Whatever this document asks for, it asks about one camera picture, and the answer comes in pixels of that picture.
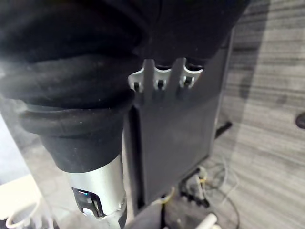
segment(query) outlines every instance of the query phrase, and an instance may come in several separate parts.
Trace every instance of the black sleeve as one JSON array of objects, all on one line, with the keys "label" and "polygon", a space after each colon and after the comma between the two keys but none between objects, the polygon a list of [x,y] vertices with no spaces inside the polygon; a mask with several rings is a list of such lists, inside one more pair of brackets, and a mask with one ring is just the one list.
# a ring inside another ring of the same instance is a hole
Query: black sleeve
[{"label": "black sleeve", "polygon": [[133,98],[127,78],[142,65],[132,51],[146,21],[127,3],[100,0],[1,1],[0,18],[0,91],[26,103],[23,128],[40,135],[63,171],[112,161],[122,150]]}]

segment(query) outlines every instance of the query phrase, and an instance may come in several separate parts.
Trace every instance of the black fabric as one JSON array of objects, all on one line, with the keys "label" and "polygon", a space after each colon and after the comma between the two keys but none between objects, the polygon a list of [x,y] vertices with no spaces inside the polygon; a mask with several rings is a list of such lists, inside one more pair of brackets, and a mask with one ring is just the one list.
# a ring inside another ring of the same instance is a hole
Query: black fabric
[{"label": "black fabric", "polygon": [[128,75],[145,58],[205,62],[248,0],[4,0],[1,93],[23,100],[22,126],[57,166],[97,169],[121,151]]}]

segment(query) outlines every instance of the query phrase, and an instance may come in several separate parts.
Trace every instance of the white pipe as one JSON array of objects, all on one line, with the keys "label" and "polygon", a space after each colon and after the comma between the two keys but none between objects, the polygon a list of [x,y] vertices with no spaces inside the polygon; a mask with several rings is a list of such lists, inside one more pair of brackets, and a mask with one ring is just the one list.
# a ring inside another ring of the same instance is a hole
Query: white pipe
[{"label": "white pipe", "polygon": [[209,214],[205,219],[196,227],[196,229],[211,229],[217,222],[217,217],[214,214]]}]

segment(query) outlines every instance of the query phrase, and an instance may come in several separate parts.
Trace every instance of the white object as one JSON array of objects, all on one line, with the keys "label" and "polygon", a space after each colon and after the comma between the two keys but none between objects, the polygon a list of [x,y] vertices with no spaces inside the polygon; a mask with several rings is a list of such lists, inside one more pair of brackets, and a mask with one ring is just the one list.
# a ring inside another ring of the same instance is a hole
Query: white object
[{"label": "white object", "polygon": [[218,224],[215,224],[214,226],[212,226],[212,229],[222,229]]},{"label": "white object", "polygon": [[217,222],[217,216],[209,214],[205,219],[196,227],[196,229],[212,229]]},{"label": "white object", "polygon": [[36,203],[40,191],[32,177],[26,175],[0,186],[0,220],[5,220],[19,209]]},{"label": "white object", "polygon": [[52,216],[42,198],[10,215],[5,226],[10,229],[54,229]]}]

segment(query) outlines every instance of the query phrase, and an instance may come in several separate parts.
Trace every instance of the black device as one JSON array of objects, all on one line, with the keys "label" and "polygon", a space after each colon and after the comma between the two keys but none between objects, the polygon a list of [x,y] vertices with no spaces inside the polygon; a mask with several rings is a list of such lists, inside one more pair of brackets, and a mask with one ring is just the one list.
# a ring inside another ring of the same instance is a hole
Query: black device
[{"label": "black device", "polygon": [[[167,106],[163,113],[168,115],[167,121],[170,121],[168,109],[177,114],[203,103],[198,112],[206,115],[201,124],[209,130],[199,134],[205,143],[212,140],[214,123],[210,121],[215,118],[216,103],[209,104],[207,99],[218,99],[222,70],[215,79],[213,74],[199,78],[199,73],[205,67],[209,72],[209,64],[213,67],[210,59],[248,3],[249,0],[0,2],[0,59],[5,63],[0,91],[9,99],[26,103],[28,110],[20,114],[20,123],[40,136],[58,168],[67,173],[80,211],[97,220],[108,220],[114,214],[113,227],[124,225],[121,140],[123,118],[134,97],[127,79],[141,71],[143,60],[154,60],[159,73],[155,88],[163,90],[166,82],[161,75],[171,68],[175,71],[175,61],[185,58],[186,73],[179,80],[178,90],[174,90],[177,81],[172,79],[167,92],[154,96],[164,99],[161,103],[170,103],[163,104]],[[221,62],[226,52],[218,56]],[[133,87],[138,91],[141,86],[136,83]],[[180,99],[177,104],[170,98],[173,94]],[[144,131],[151,129],[151,134],[156,134],[157,128],[149,120],[154,112],[162,113],[160,105],[144,97],[139,107]],[[170,131],[164,124],[159,122],[156,127]],[[183,131],[183,125],[177,128]],[[142,157],[143,172],[149,174],[158,169],[154,163],[148,166],[151,147],[158,151],[164,142],[147,144],[146,135],[143,139],[142,149],[147,156]],[[197,147],[190,148],[184,169],[172,170],[164,181],[174,182],[203,158],[198,155],[198,144],[194,145]],[[179,151],[177,156],[182,158],[183,152]],[[165,157],[160,163],[163,169],[168,159]],[[155,182],[151,176],[146,178]],[[152,189],[145,179],[142,182],[146,193],[141,205],[145,206],[161,189]],[[84,204],[84,199],[93,204]]]}]

